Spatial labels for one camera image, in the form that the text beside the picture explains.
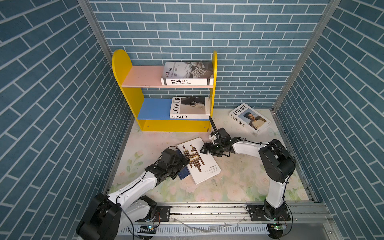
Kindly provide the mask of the navy blue book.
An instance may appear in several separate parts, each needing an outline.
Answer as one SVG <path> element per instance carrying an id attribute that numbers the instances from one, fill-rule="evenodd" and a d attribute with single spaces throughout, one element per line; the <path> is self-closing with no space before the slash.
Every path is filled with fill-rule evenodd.
<path id="1" fill-rule="evenodd" d="M 186 157 L 180 150 L 177 150 L 177 153 L 178 153 L 178 166 L 180 168 L 178 176 L 180 180 L 183 180 L 190 175 L 190 172 L 188 170 L 190 159 Z"/>

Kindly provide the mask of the white brown-pattern book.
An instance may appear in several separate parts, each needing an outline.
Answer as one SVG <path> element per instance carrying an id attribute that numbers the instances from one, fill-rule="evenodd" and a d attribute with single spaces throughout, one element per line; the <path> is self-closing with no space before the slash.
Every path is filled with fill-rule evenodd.
<path id="1" fill-rule="evenodd" d="M 181 153 L 190 160 L 188 170 L 196 185 L 221 173 L 219 165 L 211 154 L 200 153 L 203 146 L 204 142 L 201 138 L 177 145 Z"/>

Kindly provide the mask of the white LOVER book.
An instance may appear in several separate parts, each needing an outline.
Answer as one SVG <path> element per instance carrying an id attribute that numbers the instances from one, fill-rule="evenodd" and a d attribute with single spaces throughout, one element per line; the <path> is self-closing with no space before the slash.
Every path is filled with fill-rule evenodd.
<path id="1" fill-rule="evenodd" d="M 170 118 L 174 120 L 208 120 L 211 116 L 209 97 L 173 97 Z"/>

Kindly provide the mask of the Heritage Cultural book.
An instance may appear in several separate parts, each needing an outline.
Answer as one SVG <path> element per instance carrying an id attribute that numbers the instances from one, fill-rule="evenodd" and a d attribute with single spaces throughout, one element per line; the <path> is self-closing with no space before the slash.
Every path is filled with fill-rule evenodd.
<path id="1" fill-rule="evenodd" d="M 166 62 L 161 78 L 163 86 L 212 86 L 212 62 Z"/>

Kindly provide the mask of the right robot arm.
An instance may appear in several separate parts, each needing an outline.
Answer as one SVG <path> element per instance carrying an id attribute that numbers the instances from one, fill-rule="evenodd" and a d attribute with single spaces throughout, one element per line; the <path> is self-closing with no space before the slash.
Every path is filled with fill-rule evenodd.
<path id="1" fill-rule="evenodd" d="M 287 184 L 297 166 L 292 153 L 277 139 L 268 143 L 256 143 L 246 138 L 232 138 L 224 128 L 218 129 L 211 117 L 209 117 L 209 121 L 213 128 L 209 136 L 210 142 L 204 143 L 200 153 L 211 154 L 215 157 L 242 154 L 261 159 L 270 179 L 265 209 L 273 211 L 281 209 L 285 204 Z"/>

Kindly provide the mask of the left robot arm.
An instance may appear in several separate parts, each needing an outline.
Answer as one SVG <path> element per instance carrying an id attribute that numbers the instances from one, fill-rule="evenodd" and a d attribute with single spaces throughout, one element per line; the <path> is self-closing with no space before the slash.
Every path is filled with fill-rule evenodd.
<path id="1" fill-rule="evenodd" d="M 78 224 L 76 234 L 83 240 L 113 240 L 124 227 L 133 230 L 135 221 L 151 221 L 157 203 L 146 193 L 167 178 L 178 177 L 189 163 L 176 147 L 166 148 L 137 179 L 116 192 L 96 195 Z"/>

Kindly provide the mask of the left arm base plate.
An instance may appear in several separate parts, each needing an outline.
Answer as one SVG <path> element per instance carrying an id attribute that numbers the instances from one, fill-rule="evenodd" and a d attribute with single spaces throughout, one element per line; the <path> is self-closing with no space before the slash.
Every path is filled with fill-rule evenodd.
<path id="1" fill-rule="evenodd" d="M 160 205 L 156 207 L 150 207 L 147 222 L 169 222 L 171 214 L 171 206 Z"/>

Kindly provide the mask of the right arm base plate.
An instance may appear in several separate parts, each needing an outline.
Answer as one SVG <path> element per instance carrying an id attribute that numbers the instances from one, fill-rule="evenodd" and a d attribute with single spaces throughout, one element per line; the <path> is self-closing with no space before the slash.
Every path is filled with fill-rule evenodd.
<path id="1" fill-rule="evenodd" d="M 282 204 L 279 208 L 275 209 L 270 205 L 247 205 L 246 210 L 250 215 L 252 222 L 262 221 L 277 221 L 285 220 L 290 221 L 291 213 L 286 204 Z"/>

